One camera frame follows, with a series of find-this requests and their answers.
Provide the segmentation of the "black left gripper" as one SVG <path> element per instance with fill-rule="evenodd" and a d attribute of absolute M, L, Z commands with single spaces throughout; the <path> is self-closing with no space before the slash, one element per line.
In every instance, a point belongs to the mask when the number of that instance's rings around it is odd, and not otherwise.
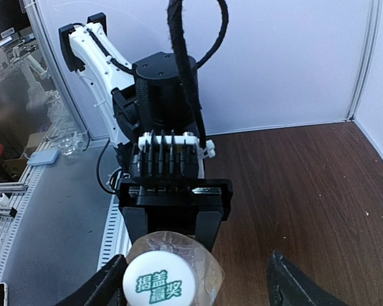
<path fill-rule="evenodd" d="M 181 211 L 198 207 L 218 207 L 220 211 L 199 211 L 195 239 L 209 252 L 231 211 L 232 182 L 204 176 L 204 161 L 216 155 L 213 141 L 200 147 L 191 132 L 145 132 L 133 146 L 129 176 L 119 181 L 117 197 L 133 245 L 149 233 L 148 216 L 143 207 L 178 207 Z"/>

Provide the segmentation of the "amber tea bottle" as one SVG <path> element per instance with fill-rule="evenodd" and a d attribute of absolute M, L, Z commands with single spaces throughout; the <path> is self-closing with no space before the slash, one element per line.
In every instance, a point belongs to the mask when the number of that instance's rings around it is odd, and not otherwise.
<path fill-rule="evenodd" d="M 201 243 L 171 231 L 139 238 L 126 261 L 123 293 L 128 305 L 213 305 L 225 278 Z"/>

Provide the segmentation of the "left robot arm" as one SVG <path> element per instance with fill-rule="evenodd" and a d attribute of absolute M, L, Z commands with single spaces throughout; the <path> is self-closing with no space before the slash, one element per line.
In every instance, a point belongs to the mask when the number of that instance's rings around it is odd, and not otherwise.
<path fill-rule="evenodd" d="M 212 249 L 230 214 L 232 183 L 208 179 L 215 156 L 187 102 L 172 53 L 129 63 L 107 37 L 103 13 L 58 30 L 64 61 L 95 99 L 121 168 L 107 185 L 132 242 L 157 231 L 189 235 Z"/>

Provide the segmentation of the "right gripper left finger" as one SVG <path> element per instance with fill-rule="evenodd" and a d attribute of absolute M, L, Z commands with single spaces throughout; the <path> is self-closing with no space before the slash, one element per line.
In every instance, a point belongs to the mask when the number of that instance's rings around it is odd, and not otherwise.
<path fill-rule="evenodd" d="M 78 290 L 56 305 L 127 305 L 123 293 L 123 275 L 128 264 L 122 254 L 111 258 Z"/>

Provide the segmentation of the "white tea bottle cap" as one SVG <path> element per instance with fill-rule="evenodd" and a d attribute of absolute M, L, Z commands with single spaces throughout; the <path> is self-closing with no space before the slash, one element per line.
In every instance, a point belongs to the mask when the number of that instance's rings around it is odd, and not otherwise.
<path fill-rule="evenodd" d="M 181 256 L 149 251 L 128 264 L 123 292 L 128 305 L 192 305 L 197 295 L 197 278 Z"/>

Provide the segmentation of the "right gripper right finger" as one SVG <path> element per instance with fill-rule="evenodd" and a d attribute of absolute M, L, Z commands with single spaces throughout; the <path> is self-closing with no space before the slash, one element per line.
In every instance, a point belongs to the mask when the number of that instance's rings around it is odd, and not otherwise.
<path fill-rule="evenodd" d="M 270 305 L 345 305 L 277 250 L 269 258 L 267 290 Z"/>

